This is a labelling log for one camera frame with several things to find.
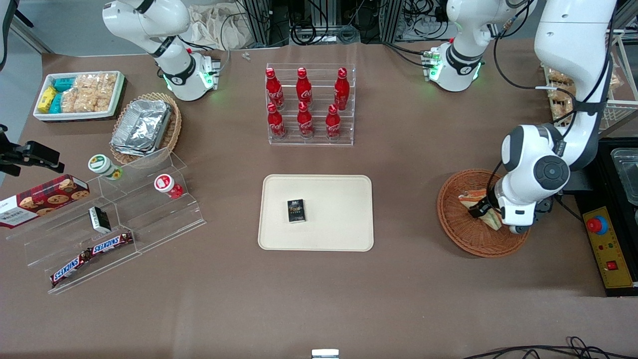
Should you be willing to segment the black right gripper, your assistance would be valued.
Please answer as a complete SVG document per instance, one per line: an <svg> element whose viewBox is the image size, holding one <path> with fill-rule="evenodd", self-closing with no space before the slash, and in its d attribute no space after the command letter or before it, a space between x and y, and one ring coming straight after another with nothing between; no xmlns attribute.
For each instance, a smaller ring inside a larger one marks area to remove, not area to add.
<svg viewBox="0 0 638 359"><path fill-rule="evenodd" d="M36 141L28 141L19 147L23 163L26 166L48 166L59 174L65 172L65 165L60 161L60 153Z"/></svg>

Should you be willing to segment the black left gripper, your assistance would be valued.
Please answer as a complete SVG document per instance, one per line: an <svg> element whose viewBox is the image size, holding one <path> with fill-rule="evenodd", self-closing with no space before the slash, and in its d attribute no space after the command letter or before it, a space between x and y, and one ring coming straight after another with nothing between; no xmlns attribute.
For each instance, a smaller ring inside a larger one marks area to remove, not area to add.
<svg viewBox="0 0 638 359"><path fill-rule="evenodd" d="M488 215L492 209L493 207L488 197L483 197L476 204L469 207L469 214L471 214L472 218L481 218Z"/></svg>

